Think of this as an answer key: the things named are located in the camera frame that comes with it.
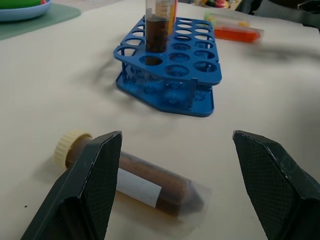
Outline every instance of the test tube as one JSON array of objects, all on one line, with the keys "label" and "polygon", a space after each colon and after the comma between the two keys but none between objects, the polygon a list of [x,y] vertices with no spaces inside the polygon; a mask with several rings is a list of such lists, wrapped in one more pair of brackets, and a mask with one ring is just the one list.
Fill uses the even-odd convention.
[{"label": "test tube", "polygon": [[145,50],[147,52],[166,51],[172,2],[173,0],[146,0]]},{"label": "test tube", "polygon": [[[53,160],[70,168],[92,139],[81,130],[68,132],[56,146]],[[201,224],[211,197],[209,188],[123,151],[116,190],[194,226]]]}]

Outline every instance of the table surface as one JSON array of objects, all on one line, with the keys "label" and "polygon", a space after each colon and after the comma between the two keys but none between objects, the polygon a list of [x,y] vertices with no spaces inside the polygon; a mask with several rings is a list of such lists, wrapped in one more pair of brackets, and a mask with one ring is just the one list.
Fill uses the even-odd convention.
[{"label": "table surface", "polygon": [[[145,11],[123,0],[0,41],[0,239],[19,239],[62,171],[51,162],[63,133],[122,130],[122,149],[212,189],[199,228],[177,224],[117,194],[108,240],[265,240],[246,193],[234,130],[280,142],[320,180],[319,33],[299,24],[219,9],[264,29],[261,45],[216,40],[222,82],[205,118],[159,112],[115,88],[113,50]],[[204,8],[179,4],[178,16]]]}]

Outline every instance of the yellow screw cap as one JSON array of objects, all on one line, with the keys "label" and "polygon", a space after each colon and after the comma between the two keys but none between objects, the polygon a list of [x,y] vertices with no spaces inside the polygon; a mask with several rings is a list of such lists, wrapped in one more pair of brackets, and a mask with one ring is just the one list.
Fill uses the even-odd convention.
[{"label": "yellow screw cap", "polygon": [[67,170],[66,167],[66,158],[69,150],[72,148],[73,144],[77,141],[78,138],[82,136],[88,136],[92,138],[92,135],[86,131],[80,129],[74,129],[67,132],[63,137],[61,137],[60,141],[55,147],[54,154],[52,160],[59,167]]}]

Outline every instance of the textured gripper pad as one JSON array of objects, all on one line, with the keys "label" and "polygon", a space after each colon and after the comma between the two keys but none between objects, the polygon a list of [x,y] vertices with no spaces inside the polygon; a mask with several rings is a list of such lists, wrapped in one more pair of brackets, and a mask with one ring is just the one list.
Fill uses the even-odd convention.
[{"label": "textured gripper pad", "polygon": [[267,238],[320,239],[314,230],[320,225],[308,214],[310,209],[320,210],[319,184],[279,143],[243,131],[235,131],[233,141],[246,191]]}]

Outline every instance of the blue test tube rack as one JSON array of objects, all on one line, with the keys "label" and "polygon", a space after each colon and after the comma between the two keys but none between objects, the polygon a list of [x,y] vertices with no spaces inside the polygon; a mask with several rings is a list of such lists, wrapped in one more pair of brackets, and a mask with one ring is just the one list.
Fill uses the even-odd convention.
[{"label": "blue test tube rack", "polygon": [[146,51],[145,24],[143,17],[113,52],[122,62],[116,86],[159,111],[209,116],[222,79],[212,24],[177,17],[163,53]]}]

